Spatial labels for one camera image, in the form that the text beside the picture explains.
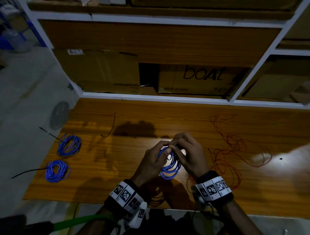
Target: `concrete floor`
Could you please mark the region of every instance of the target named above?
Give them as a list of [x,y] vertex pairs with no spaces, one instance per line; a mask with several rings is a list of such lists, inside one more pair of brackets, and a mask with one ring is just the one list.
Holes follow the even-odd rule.
[[[37,45],[31,32],[29,35],[30,42]],[[0,56],[8,63],[8,67],[0,71],[0,217],[23,213],[29,224],[70,219],[76,207],[74,203],[21,200],[34,171],[11,177],[40,166],[54,138],[39,127],[58,135],[78,96],[68,89],[66,75],[48,49],[33,46],[24,54],[1,51]],[[53,113],[58,104],[61,104],[62,115]],[[80,204],[76,216],[94,214],[100,207]],[[165,210],[165,214],[178,219],[186,212]],[[264,216],[251,216],[251,219],[264,234],[302,235],[310,231],[308,220]],[[206,220],[200,213],[195,214],[194,225],[199,234],[214,234],[222,226],[217,221]],[[81,225],[53,234],[75,234],[80,228]]]

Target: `person's right hand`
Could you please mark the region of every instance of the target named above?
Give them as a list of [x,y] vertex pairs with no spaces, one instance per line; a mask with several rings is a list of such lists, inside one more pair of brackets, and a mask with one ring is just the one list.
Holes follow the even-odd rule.
[[[185,149],[186,156],[176,146],[177,144]],[[170,142],[169,148],[171,148],[179,157],[185,170],[196,179],[210,170],[201,144],[198,143],[189,133],[183,132],[176,134]]]

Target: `white shelf frame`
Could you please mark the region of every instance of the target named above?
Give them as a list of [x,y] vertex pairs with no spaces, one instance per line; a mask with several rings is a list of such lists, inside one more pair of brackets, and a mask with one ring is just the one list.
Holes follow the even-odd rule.
[[44,32],[38,20],[69,20],[69,21],[94,21],[94,22],[120,22],[120,23],[144,23],[144,24],[177,24],[177,25],[200,25],[200,26],[220,26],[220,27],[254,27],[254,28],[279,28],[280,33],[271,43],[264,55],[260,58],[254,68],[248,73],[246,78],[238,85],[233,95],[224,99],[191,98],[177,96],[155,96],[155,95],[126,95],[110,93],[92,93],[84,92],[79,86],[69,82],[81,98],[97,99],[116,99],[116,100],[142,100],[158,102],[175,103],[193,103],[193,104],[217,104],[217,105],[236,105],[236,106],[254,106],[254,107],[273,107],[289,109],[310,109],[310,104],[303,105],[299,103],[270,102],[270,101],[252,101],[237,100],[246,85],[250,82],[259,68],[263,65],[270,55],[299,55],[310,56],[310,50],[287,50],[276,49],[277,45],[284,38],[296,20],[300,17],[304,9],[310,3],[310,0],[303,0],[295,11],[294,16],[287,21],[270,20],[236,20],[236,19],[215,19],[215,18],[188,18],[188,17],[159,17],[159,16],[132,16],[132,15],[114,15],[114,14],[92,14],[87,13],[69,13],[69,12],[51,12],[51,11],[31,11],[25,0],[19,0],[20,5],[34,24],[40,36],[50,49],[54,48],[48,36]]

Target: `blue cable bundle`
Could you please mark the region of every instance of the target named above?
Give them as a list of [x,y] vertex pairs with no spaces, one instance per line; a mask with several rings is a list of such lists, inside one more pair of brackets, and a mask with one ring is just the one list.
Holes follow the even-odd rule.
[[66,137],[68,133],[64,134],[58,143],[57,154],[59,156],[67,157],[74,154],[77,154],[81,148],[81,138],[75,135],[69,135]]
[[[53,171],[54,166],[58,166],[58,171],[56,173]],[[61,160],[55,160],[46,164],[45,179],[50,183],[57,183],[66,179],[70,175],[70,172],[71,168],[67,164]]]
[[[160,152],[159,152],[159,154],[158,154],[158,157],[160,157],[160,155],[167,149],[168,147],[165,147],[165,148],[163,148]],[[169,160],[171,160],[171,163],[168,165],[168,166],[164,166],[163,168],[162,168],[162,170],[160,171],[160,176],[162,177],[162,178],[164,178],[165,180],[171,180],[171,179],[173,179],[175,176],[176,176],[176,174],[178,173],[178,171],[180,170],[180,168],[181,168],[181,163],[179,162],[179,159],[178,159],[178,157],[176,156],[176,154],[173,152],[173,151],[171,151],[170,152],[170,155],[171,155],[171,158],[169,159]],[[165,175],[164,173],[174,173],[172,176],[167,176],[167,175]]]

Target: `green cable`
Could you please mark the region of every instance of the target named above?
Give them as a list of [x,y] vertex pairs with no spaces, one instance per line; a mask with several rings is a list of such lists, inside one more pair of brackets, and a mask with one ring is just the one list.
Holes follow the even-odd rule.
[[58,231],[58,230],[62,230],[65,228],[70,228],[70,227],[73,227],[75,225],[83,224],[83,223],[93,221],[93,220],[103,220],[103,221],[112,222],[115,225],[115,227],[118,228],[118,234],[120,233],[120,227],[121,226],[117,224],[117,222],[115,221],[114,218],[111,218],[111,217],[106,216],[106,215],[88,215],[88,216],[83,216],[83,217],[79,217],[79,218],[74,218],[74,219],[58,222],[58,223],[54,224],[53,232]]

